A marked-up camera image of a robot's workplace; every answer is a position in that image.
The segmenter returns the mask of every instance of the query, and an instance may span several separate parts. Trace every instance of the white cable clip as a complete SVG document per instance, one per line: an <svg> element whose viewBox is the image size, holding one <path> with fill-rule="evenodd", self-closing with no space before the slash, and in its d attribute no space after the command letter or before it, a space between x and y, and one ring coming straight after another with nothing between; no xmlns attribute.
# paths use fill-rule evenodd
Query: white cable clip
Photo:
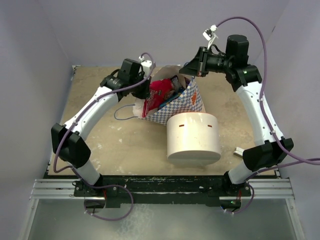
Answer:
<svg viewBox="0 0 320 240"><path fill-rule="evenodd" d="M140 55L139 60L140 60L140 63L142 63L145 60L145 56Z"/></svg>
<svg viewBox="0 0 320 240"><path fill-rule="evenodd" d="M210 28L207 28L202 35L205 39L209 41L208 43L208 49L211 48L212 44L214 44L214 40L218 38L218 36L215 34L215 31L217 30L216 25L212 25Z"/></svg>

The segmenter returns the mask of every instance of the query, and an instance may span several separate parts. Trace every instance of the red wire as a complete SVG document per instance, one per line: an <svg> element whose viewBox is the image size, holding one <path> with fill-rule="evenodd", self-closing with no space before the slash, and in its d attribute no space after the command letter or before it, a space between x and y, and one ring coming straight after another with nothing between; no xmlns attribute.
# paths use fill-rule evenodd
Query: red wire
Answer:
<svg viewBox="0 0 320 240"><path fill-rule="evenodd" d="M103 195L104 195L104 199L107 201L107 191L105 189L103 190Z"/></svg>
<svg viewBox="0 0 320 240"><path fill-rule="evenodd" d="M238 199L241 199L241 190L238 191L238 194L237 194L235 200L237 201Z"/></svg>

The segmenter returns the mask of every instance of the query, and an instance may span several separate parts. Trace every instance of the gray floor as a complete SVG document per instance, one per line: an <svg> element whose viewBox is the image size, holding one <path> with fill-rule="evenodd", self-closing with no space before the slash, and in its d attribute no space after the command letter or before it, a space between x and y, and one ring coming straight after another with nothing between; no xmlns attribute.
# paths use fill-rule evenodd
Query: gray floor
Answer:
<svg viewBox="0 0 320 240"><path fill-rule="evenodd" d="M119 217L129 209L104 209ZM124 220L106 222L84 214L83 200L40 200L29 240L295 240L286 201L256 199L229 215L204 205L135 205Z"/></svg>

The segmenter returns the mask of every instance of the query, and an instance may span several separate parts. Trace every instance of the blue checkered pattern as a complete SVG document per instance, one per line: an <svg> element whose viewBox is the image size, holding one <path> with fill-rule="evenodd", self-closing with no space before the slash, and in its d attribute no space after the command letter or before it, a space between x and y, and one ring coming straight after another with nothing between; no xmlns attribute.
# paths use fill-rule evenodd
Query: blue checkered pattern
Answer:
<svg viewBox="0 0 320 240"><path fill-rule="evenodd" d="M192 97L195 93L196 100L193 104ZM144 119L151 122L167 125L167 121L173 115L187 112L201 112L202 105L203 103L199 93L198 85L195 78L193 77L190 80L190 83L186 90L184 90L177 99L173 100L156 113L146 116Z"/></svg>

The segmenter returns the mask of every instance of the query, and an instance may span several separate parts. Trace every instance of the red snack bag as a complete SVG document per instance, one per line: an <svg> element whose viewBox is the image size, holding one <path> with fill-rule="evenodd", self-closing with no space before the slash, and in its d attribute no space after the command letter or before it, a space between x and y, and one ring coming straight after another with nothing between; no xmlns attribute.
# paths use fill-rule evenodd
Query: red snack bag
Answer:
<svg viewBox="0 0 320 240"><path fill-rule="evenodd" d="M153 81L150 83L150 97L144 101L142 117L146 117L149 111L158 109L160 104L170 98L175 92L170 78Z"/></svg>

